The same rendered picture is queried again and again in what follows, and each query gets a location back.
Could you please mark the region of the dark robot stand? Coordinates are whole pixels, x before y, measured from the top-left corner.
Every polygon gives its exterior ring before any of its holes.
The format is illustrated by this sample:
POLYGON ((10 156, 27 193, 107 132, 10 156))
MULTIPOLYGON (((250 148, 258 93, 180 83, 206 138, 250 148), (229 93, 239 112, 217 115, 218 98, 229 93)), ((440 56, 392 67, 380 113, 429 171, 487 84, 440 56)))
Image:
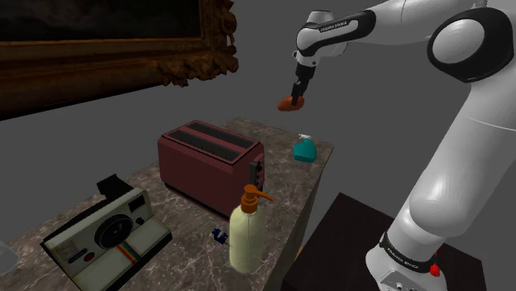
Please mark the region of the dark robot stand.
MULTIPOLYGON (((280 291, 379 291, 366 267, 393 218, 343 193, 334 199, 283 279, 280 291)), ((487 291, 480 260, 443 244, 437 251, 447 291, 487 291)))

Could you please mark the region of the ornate wooden framed picture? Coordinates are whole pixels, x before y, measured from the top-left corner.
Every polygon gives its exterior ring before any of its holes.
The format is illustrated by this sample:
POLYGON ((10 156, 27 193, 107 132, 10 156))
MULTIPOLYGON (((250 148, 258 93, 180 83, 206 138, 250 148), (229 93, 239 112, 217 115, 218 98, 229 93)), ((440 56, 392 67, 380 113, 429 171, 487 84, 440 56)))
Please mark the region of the ornate wooden framed picture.
POLYGON ((232 0, 0 0, 0 121, 237 71, 232 0))

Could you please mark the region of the cream soap dispenser orange pump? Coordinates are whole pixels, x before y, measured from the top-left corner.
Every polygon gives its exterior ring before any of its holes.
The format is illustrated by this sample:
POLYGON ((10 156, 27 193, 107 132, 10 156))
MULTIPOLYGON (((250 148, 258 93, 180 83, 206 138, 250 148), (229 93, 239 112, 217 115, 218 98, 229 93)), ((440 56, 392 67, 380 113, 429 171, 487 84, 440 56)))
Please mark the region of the cream soap dispenser orange pump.
POLYGON ((259 198, 274 200, 255 185, 246 185, 241 204, 232 211, 229 220, 229 260, 232 268, 243 274, 257 271, 263 262, 266 221, 259 198))

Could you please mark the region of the orange-brown potato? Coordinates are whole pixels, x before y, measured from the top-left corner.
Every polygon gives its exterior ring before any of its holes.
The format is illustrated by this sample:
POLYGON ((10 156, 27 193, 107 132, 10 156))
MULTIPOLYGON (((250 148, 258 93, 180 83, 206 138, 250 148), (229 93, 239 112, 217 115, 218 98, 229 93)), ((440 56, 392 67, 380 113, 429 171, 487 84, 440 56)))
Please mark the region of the orange-brown potato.
POLYGON ((292 111, 299 110, 300 108, 303 107, 303 105, 304 105, 304 98, 303 98, 303 96, 300 96, 300 97, 297 98, 295 105, 293 105, 293 97, 292 96, 288 96, 288 97, 283 98, 278 103, 277 108, 281 112, 292 112, 292 111))

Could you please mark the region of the dark red toaster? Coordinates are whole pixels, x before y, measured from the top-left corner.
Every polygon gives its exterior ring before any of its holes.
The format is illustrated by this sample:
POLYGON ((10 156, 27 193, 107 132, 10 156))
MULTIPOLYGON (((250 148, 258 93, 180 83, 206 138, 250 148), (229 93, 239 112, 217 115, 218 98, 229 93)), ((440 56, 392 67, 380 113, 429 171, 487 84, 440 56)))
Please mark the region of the dark red toaster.
POLYGON ((165 186, 227 221, 244 187, 265 184, 265 147, 253 138, 201 122, 189 122, 157 141, 165 186))

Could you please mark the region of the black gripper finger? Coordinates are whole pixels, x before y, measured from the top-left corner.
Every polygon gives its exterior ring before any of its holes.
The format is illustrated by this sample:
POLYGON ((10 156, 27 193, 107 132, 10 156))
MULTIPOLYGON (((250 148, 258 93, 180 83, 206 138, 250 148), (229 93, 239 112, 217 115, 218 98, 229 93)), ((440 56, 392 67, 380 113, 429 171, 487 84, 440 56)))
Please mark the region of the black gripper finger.
POLYGON ((307 86, 308 86, 308 84, 303 81, 296 81, 294 83, 292 92, 291 92, 291 97, 292 97, 291 104, 293 106, 296 106, 298 104, 298 101, 305 93, 307 86))

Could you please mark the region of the teal spray bottle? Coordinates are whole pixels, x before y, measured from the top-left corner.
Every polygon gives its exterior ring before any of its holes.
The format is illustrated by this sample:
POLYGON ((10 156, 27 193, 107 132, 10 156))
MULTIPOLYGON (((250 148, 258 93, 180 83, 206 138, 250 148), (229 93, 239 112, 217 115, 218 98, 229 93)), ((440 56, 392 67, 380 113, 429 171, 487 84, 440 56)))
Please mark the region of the teal spray bottle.
POLYGON ((317 147, 309 135, 299 134, 301 142, 293 148, 293 157, 297 161, 313 163, 317 159, 317 147))

